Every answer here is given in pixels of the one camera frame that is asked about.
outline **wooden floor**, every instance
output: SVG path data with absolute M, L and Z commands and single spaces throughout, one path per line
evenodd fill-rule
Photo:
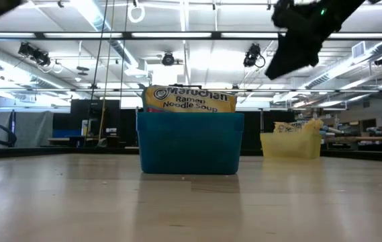
M 382 242 L 382 163 L 243 157 L 201 176 L 146 175 L 132 155 L 4 159 L 0 241 Z

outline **plastic bin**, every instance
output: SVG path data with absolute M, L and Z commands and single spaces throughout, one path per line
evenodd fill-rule
M 260 134 L 264 158 L 317 159 L 321 141 L 320 134 L 305 132 Z
M 235 174 L 243 119 L 232 113 L 139 113 L 143 172 Z

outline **ramen noodle soup package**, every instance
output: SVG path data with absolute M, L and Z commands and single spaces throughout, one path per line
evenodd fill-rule
M 227 93 L 183 87 L 146 87 L 145 112 L 235 112 L 237 97 Z

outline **blue plastic bin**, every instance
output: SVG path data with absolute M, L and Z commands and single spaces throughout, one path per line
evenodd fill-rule
M 139 113 L 143 172 L 235 174 L 243 119 L 243 114 L 231 113 Z

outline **yellow plastic bin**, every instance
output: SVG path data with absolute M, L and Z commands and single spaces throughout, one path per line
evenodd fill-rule
M 309 132 L 280 132 L 260 134 L 264 158 L 320 157 L 322 136 Z

